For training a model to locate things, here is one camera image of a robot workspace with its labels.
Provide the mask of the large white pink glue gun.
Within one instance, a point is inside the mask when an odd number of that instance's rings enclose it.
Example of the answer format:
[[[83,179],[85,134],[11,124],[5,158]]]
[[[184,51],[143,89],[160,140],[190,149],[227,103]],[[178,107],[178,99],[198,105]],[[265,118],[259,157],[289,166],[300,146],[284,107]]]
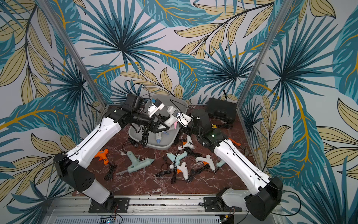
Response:
[[[167,108],[167,112],[169,113],[169,119],[165,122],[165,124],[170,127],[170,130],[176,130],[179,127],[179,122],[172,114],[175,110],[179,111],[179,109],[174,106],[168,106]]]

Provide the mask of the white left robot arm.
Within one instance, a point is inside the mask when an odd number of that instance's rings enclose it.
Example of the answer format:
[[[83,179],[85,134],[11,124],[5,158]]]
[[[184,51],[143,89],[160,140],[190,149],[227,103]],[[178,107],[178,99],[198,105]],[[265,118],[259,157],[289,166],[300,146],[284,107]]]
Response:
[[[113,195],[87,170],[96,154],[128,124],[143,126],[152,133],[169,129],[156,115],[158,110],[164,108],[164,104],[153,99],[147,112],[142,112],[142,102],[141,97],[128,94],[126,101],[119,108],[106,112],[100,124],[81,143],[66,154],[57,154],[54,157],[54,165],[62,181],[107,209],[113,206]]]

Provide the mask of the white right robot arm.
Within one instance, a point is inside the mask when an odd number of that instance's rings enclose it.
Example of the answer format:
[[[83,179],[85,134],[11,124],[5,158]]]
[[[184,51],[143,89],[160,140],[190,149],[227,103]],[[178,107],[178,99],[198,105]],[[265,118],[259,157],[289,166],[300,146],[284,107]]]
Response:
[[[221,199],[225,205],[246,208],[256,219],[264,221],[281,202],[282,181],[257,168],[227,135],[220,129],[213,128],[205,110],[193,110],[190,115],[178,112],[176,117],[203,147],[221,158],[246,185],[246,194],[234,189],[223,191]]]

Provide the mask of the white blue-tip glue gun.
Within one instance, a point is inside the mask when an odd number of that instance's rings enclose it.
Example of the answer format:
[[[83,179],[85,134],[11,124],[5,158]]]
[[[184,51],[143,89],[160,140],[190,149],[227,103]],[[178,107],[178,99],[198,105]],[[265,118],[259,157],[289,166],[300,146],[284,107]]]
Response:
[[[155,134],[155,140],[157,144],[161,143],[163,134],[168,135],[168,132],[160,132]]]

